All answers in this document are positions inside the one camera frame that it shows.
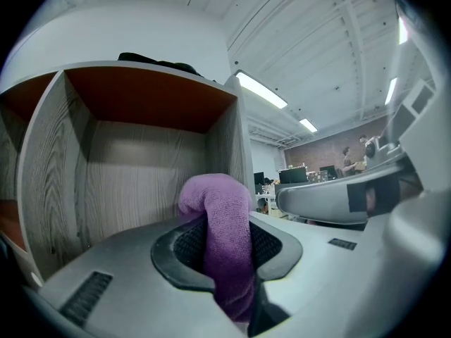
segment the black vent grille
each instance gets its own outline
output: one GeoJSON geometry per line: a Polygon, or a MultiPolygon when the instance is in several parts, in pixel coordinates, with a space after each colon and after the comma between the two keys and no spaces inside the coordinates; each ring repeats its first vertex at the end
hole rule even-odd
{"type": "Polygon", "coordinates": [[[282,242],[254,223],[249,222],[249,226],[252,239],[252,261],[255,269],[258,269],[280,253],[282,242]]]}
{"type": "MultiPolygon", "coordinates": [[[[252,261],[255,269],[275,257],[282,250],[282,242],[249,222],[252,239],[252,261]]],[[[184,232],[174,242],[175,257],[187,267],[202,273],[206,246],[207,219],[184,232]]]]}
{"type": "Polygon", "coordinates": [[[202,272],[206,244],[207,219],[184,232],[174,243],[175,257],[187,267],[202,272]]]}
{"type": "Polygon", "coordinates": [[[112,279],[111,275],[93,272],[64,304],[61,314],[83,327],[112,279]]]}

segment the fluorescent light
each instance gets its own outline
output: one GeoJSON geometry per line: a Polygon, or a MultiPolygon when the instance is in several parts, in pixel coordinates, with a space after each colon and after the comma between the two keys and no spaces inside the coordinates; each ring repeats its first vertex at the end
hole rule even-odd
{"type": "Polygon", "coordinates": [[[409,40],[409,33],[406,29],[406,25],[401,18],[397,19],[398,24],[400,26],[400,45],[404,44],[407,40],[409,40]]]}
{"type": "Polygon", "coordinates": [[[300,123],[305,126],[308,130],[311,132],[317,132],[318,130],[313,126],[311,122],[309,122],[307,119],[302,119],[300,123]]]}
{"type": "Polygon", "coordinates": [[[242,87],[254,92],[255,94],[261,96],[263,99],[269,101],[270,103],[277,106],[279,109],[286,107],[288,104],[282,100],[279,96],[275,95],[270,89],[264,87],[262,84],[252,79],[250,76],[239,72],[237,78],[240,79],[240,84],[242,87]]]}
{"type": "Polygon", "coordinates": [[[388,103],[390,103],[390,100],[392,99],[393,93],[395,92],[396,82],[397,82],[397,77],[390,82],[390,87],[388,88],[387,99],[385,100],[386,105],[388,103]]]}

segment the wooden cabinet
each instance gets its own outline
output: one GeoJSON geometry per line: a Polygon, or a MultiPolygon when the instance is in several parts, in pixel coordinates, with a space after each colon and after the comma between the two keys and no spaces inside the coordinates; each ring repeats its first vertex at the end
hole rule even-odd
{"type": "Polygon", "coordinates": [[[24,80],[0,101],[0,134],[13,136],[0,152],[0,199],[17,201],[23,250],[44,281],[117,232],[176,216],[194,175],[229,174],[254,196],[234,76],[222,86],[165,67],[95,62],[24,80]]]}

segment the white ceiling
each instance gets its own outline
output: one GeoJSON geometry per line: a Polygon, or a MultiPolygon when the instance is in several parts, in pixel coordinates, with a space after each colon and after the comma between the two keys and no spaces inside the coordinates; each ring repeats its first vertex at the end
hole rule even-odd
{"type": "MultiPolygon", "coordinates": [[[[23,34],[98,1],[48,0],[23,34]]],[[[393,105],[419,78],[431,80],[415,45],[397,45],[394,0],[164,1],[222,20],[232,71],[246,71],[287,101],[278,109],[245,90],[251,139],[265,144],[285,148],[366,123],[387,114],[393,77],[393,105]],[[300,125],[303,118],[318,132],[300,125]]]]}

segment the purple towel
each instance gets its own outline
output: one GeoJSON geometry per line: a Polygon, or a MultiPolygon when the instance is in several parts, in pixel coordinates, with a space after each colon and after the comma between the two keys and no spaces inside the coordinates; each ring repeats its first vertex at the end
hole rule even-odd
{"type": "Polygon", "coordinates": [[[214,280],[214,298],[228,317],[249,321],[255,281],[249,191],[225,174],[198,175],[185,183],[178,208],[181,216],[207,213],[203,273],[214,280]]]}

